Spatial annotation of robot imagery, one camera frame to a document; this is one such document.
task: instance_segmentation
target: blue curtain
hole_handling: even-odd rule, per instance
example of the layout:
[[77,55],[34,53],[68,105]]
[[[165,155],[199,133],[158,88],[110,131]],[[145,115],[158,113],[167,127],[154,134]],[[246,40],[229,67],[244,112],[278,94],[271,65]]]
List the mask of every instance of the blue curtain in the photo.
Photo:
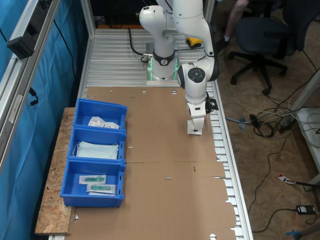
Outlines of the blue curtain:
[[[8,2],[8,6],[17,7],[13,2],[18,1],[0,2],[0,5],[6,5],[4,2]],[[20,0],[22,10],[16,10],[17,16],[14,19],[19,19],[25,3],[26,0]],[[0,7],[0,12],[9,11],[5,6]],[[55,21],[71,50],[75,61],[74,70],[80,81],[88,42],[88,31],[80,0],[61,0]],[[1,29],[4,34],[8,34],[14,26]],[[7,49],[5,52],[9,57],[5,59],[0,56],[0,76],[11,56]],[[45,169],[52,146],[55,144],[64,108],[70,105],[72,92],[74,93],[72,58],[54,24],[32,88],[37,93],[39,103],[28,106],[28,103],[35,100],[35,97],[28,95],[0,175],[0,240],[27,240],[35,237],[33,220],[37,219],[37,201],[42,198],[40,193],[47,179]]]

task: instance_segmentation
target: black office chair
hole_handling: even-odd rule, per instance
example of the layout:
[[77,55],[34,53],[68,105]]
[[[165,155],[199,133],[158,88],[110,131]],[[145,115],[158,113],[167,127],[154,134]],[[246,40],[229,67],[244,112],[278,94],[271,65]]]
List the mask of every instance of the black office chair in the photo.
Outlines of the black office chair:
[[260,17],[264,14],[264,17],[270,17],[271,12],[280,9],[284,6],[286,0],[272,0],[272,3],[265,2],[265,0],[252,0],[247,6],[251,12],[244,12],[245,17]]
[[296,50],[305,47],[305,38],[310,23],[320,13],[320,0],[288,0],[282,11],[284,24],[276,19],[267,17],[247,17],[238,23],[235,29],[236,40],[240,48],[249,53],[230,52],[228,58],[240,57],[251,63],[232,76],[231,84],[237,84],[237,77],[253,68],[261,70],[268,88],[262,93],[268,95],[272,89],[266,65],[280,68],[280,76],[284,76],[287,66],[265,59],[265,55],[272,55],[275,59],[292,56]]

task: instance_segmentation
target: blue face mask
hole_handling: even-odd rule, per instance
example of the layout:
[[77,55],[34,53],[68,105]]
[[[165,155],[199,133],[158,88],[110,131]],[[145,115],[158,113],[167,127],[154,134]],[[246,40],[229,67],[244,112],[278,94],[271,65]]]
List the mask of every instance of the blue face mask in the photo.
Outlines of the blue face mask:
[[75,148],[77,148],[76,157],[93,158],[93,159],[117,159],[119,146],[114,145],[97,145],[88,142],[79,142],[73,149],[74,156]]

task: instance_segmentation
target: blue bin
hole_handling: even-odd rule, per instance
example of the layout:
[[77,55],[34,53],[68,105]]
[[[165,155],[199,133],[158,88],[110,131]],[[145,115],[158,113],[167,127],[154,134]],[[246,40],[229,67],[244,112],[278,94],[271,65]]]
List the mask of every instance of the blue bin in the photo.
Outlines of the blue bin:
[[[77,144],[80,142],[86,142],[89,144],[98,144],[98,145],[113,145],[118,144],[118,156],[117,159],[107,159],[109,161],[118,161],[124,163],[126,160],[124,158],[125,154],[125,139],[127,134],[124,131],[105,131],[104,129],[100,129],[99,127],[88,128],[88,127],[80,127],[73,126],[69,149],[67,153],[67,158],[72,158],[73,153],[76,156],[77,154]],[[86,160],[87,157],[76,157],[77,159]]]
[[110,128],[88,126],[92,117],[100,117],[105,122],[114,122],[120,126],[120,129],[112,129],[113,131],[126,131],[125,119],[127,110],[126,106],[120,104],[78,98],[73,125],[110,130]]
[[[77,207],[119,208],[125,196],[123,181],[126,164],[101,160],[68,158],[60,191],[64,205]],[[81,175],[106,175],[106,184],[116,185],[115,196],[89,195],[86,184],[79,184]]]

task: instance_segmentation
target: yellow object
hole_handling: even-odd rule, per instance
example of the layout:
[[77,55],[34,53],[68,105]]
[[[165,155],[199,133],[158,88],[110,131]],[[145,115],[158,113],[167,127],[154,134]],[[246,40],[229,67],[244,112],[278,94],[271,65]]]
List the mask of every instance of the yellow object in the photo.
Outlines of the yellow object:
[[193,37],[187,37],[185,42],[191,49],[199,48],[202,45],[202,40]]

